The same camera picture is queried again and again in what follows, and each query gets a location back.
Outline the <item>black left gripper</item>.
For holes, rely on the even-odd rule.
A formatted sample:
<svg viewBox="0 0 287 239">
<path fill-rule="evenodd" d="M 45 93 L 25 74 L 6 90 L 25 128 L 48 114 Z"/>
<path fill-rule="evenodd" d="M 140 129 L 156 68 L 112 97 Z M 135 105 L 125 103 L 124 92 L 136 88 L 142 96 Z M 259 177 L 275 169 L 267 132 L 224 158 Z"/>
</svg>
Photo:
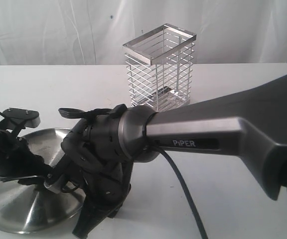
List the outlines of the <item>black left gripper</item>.
<svg viewBox="0 0 287 239">
<path fill-rule="evenodd" d="M 20 185 L 44 185 L 52 172 L 43 157 L 33 154 L 24 138 L 0 130 L 0 181 Z"/>
</svg>

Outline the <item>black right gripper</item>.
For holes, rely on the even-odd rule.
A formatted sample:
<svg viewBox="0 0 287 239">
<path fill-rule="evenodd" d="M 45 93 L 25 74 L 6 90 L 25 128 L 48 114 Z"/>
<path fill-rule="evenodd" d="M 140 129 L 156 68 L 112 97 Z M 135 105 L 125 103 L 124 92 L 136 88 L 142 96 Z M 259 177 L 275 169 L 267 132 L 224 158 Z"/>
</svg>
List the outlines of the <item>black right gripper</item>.
<svg viewBox="0 0 287 239">
<path fill-rule="evenodd" d="M 114 218 L 132 189 L 134 160 L 118 140 L 117 119 L 81 119 L 61 143 L 65 156 L 81 168 L 86 194 L 77 224 L 76 238 L 87 238 L 106 217 Z"/>
</svg>

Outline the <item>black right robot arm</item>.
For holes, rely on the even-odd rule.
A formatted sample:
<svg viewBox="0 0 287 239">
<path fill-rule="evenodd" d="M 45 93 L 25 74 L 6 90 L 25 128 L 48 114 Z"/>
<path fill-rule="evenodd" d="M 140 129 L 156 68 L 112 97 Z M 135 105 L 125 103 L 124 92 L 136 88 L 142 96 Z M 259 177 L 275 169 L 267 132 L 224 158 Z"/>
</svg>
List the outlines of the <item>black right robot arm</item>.
<svg viewBox="0 0 287 239">
<path fill-rule="evenodd" d="M 156 112 L 147 106 L 60 108 L 77 124 L 62 141 L 82 172 L 86 198 L 73 235 L 85 239 L 116 215 L 130 191 L 136 162 L 169 151 L 240 158 L 272 200 L 287 188 L 287 75 L 216 99 Z"/>
</svg>

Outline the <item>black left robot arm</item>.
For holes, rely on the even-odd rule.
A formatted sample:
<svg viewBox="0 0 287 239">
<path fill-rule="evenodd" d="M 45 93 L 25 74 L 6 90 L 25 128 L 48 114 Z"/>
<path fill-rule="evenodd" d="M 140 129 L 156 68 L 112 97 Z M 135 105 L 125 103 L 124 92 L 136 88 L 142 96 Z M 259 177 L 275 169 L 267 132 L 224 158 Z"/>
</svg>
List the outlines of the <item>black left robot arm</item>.
<svg viewBox="0 0 287 239">
<path fill-rule="evenodd" d="M 52 175 L 43 157 L 32 153 L 23 137 L 0 128 L 0 181 L 22 185 L 43 184 Z"/>
</svg>

